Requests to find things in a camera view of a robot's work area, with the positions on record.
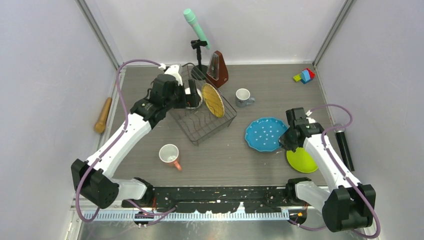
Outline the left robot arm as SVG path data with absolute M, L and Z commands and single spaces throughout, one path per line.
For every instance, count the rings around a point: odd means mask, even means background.
M 138 100 L 124 123 L 94 154 L 71 165 L 72 180 L 77 193 L 100 209 L 114 201 L 135 200 L 141 207 L 153 202 L 150 183 L 135 177 L 114 179 L 117 167 L 135 144 L 166 117 L 171 109 L 196 108 L 201 97 L 193 79 L 184 86 L 172 74 L 160 74 L 152 82 L 148 95 Z

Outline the woven bamboo plate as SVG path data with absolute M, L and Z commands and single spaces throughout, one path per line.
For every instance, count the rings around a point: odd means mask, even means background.
M 209 111 L 217 118 L 222 118 L 225 115 L 225 107 L 223 100 L 215 89 L 209 83 L 205 83 L 201 89 L 203 101 L 206 104 Z

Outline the blue polka dot plate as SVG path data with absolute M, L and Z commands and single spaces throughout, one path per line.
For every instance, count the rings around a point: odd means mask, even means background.
M 281 148 L 279 138 L 288 130 L 279 118 L 262 117 L 252 121 L 245 129 L 247 145 L 261 153 L 274 152 Z

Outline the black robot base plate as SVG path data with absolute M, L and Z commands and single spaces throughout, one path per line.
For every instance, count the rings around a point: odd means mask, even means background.
M 244 207 L 246 213 L 276 213 L 283 207 L 310 207 L 295 199 L 284 186 L 184 186 L 155 187 L 147 199 L 135 200 L 142 208 L 153 207 L 160 213 L 175 208 L 176 213 L 234 213 Z

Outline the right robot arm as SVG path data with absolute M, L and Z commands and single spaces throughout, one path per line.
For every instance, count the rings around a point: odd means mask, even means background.
M 320 211 L 327 229 L 333 233 L 354 231 L 376 225 L 381 226 L 375 212 L 376 191 L 370 184 L 362 184 L 344 165 L 329 142 L 327 132 L 310 117 L 312 111 L 302 107 L 286 110 L 288 130 L 279 138 L 286 151 L 304 149 L 313 159 L 324 177 L 327 190 L 320 188 L 307 177 L 292 178 L 285 186 L 285 198 L 291 205 L 305 202 Z

